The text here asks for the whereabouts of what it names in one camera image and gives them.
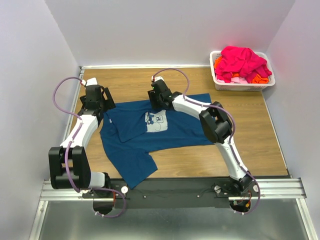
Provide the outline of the blue t-shirt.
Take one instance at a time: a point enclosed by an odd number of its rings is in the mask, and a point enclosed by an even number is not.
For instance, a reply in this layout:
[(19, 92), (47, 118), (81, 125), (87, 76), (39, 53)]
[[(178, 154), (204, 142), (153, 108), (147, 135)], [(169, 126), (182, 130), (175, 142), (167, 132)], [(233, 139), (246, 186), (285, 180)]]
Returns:
[(211, 144), (198, 119), (154, 110), (148, 100), (118, 103), (106, 111), (100, 137), (106, 156), (130, 189), (157, 171), (151, 152)]

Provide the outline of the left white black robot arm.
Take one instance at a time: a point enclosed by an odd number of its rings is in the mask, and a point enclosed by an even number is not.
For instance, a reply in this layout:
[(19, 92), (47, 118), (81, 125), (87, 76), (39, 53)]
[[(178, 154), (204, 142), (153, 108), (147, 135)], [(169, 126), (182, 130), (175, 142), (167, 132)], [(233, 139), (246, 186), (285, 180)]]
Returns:
[(85, 87), (85, 95), (76, 124), (69, 136), (58, 147), (48, 152), (50, 181), (53, 189), (93, 191), (101, 198), (111, 191), (111, 180), (106, 172), (91, 171), (86, 148), (93, 133), (100, 126), (104, 112), (115, 108), (108, 88), (97, 83)]

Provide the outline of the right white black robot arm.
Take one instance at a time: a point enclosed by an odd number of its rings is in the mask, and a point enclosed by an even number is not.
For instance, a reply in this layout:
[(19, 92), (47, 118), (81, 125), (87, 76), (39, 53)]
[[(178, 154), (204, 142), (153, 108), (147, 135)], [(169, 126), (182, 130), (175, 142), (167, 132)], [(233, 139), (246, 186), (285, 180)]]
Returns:
[(148, 96), (152, 108), (174, 110), (200, 121), (204, 136), (218, 148), (227, 166), (229, 180), (221, 189), (233, 196), (241, 196), (247, 192), (253, 178), (235, 145), (234, 120), (222, 105), (217, 101), (209, 104), (177, 91), (171, 92), (161, 77), (152, 80), (151, 87)]

